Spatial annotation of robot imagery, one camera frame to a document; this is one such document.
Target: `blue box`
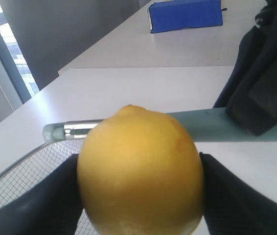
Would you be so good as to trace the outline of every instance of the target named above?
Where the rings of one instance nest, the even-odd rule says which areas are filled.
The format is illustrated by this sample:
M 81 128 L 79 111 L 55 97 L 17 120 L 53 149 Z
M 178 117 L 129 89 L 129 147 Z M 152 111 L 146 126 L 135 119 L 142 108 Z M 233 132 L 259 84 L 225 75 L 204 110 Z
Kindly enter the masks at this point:
M 172 0 L 148 9 L 151 33 L 223 25 L 221 0 Z

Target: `white desk surface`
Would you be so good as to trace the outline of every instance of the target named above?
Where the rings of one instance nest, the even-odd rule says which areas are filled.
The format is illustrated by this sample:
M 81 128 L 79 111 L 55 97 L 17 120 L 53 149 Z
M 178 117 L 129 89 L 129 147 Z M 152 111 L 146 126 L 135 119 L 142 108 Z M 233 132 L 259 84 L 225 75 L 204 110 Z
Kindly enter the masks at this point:
M 150 34 L 147 6 L 62 68 L 233 66 L 265 0 L 223 0 L 224 25 Z
M 233 67 L 71 69 L 0 123 L 0 173 L 44 143 L 45 124 L 106 118 L 136 104 L 161 112 L 212 107 Z M 277 142 L 197 143 L 277 202 Z M 203 221 L 195 235 L 207 235 Z

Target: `teal bar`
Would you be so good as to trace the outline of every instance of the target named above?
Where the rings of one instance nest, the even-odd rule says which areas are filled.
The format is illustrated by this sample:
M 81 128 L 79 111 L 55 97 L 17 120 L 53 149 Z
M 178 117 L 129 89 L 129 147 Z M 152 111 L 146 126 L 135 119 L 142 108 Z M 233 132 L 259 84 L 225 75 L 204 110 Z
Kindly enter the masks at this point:
M 195 142 L 277 141 L 277 126 L 256 137 L 234 123 L 225 108 L 169 113 L 189 132 Z

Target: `yellow lemon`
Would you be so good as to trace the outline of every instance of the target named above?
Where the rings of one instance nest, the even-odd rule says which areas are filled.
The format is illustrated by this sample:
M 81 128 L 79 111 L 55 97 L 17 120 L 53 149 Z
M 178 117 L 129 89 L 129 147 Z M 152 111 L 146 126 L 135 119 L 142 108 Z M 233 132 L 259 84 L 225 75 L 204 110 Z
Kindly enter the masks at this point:
M 191 136 L 173 117 L 138 106 L 89 132 L 78 183 L 101 235 L 189 235 L 203 214 L 203 168 Z

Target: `metal mesh strainer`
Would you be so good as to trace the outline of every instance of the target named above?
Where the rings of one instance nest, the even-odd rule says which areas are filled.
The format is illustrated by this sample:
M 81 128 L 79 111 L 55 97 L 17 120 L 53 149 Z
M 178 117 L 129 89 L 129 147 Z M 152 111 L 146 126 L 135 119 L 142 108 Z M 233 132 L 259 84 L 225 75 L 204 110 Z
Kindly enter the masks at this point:
M 79 153 L 83 141 L 43 145 L 27 154 L 0 175 L 0 208 L 17 199 L 55 170 L 70 155 Z M 76 235 L 97 235 L 83 211 Z

